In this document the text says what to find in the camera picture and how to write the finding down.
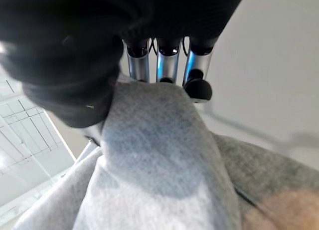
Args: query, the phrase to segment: white ceiling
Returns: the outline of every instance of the white ceiling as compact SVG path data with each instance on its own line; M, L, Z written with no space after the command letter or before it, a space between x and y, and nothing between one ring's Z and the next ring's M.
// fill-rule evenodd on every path
M31 206L74 161L43 109L0 76L0 225ZM36 188L35 196L21 197Z

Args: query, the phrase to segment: cable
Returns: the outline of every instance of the cable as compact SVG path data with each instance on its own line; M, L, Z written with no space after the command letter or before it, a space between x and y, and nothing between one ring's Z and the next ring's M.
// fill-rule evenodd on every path
M152 38L152 40L151 40L151 44L150 44L150 47L149 47L149 53L151 52L151 49L153 48L155 55L157 55L158 53L157 53L157 51L155 49L154 39L155 38Z
M184 54L185 54L186 56L188 56L188 53L187 53L186 48L185 48L185 36L183 37L182 45L183 45Z
M154 38L152 39L152 46L153 46L154 53L157 56L158 53L157 53L157 51L155 49Z
M151 38L151 44L150 44L150 47L149 47L149 53L151 52L151 49L152 49L153 45L154 45L154 39Z

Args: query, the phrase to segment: gray cloth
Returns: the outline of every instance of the gray cloth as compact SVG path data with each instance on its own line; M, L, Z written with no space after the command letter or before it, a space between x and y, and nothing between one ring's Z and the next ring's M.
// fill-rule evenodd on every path
M102 136L16 230L239 230L252 206L233 184L259 202L318 189L316 171L211 135L171 84L118 84Z

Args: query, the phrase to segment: white wall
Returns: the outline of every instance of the white wall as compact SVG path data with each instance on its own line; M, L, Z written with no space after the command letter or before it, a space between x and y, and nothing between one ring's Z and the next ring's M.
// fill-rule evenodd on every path
M216 46L207 126L319 169L319 0L244 0Z

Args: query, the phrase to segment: black fabric cover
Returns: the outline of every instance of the black fabric cover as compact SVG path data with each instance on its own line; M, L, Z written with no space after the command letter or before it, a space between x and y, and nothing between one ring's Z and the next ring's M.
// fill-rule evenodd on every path
M122 39L216 38L240 0L0 0L0 64L71 127L105 119Z

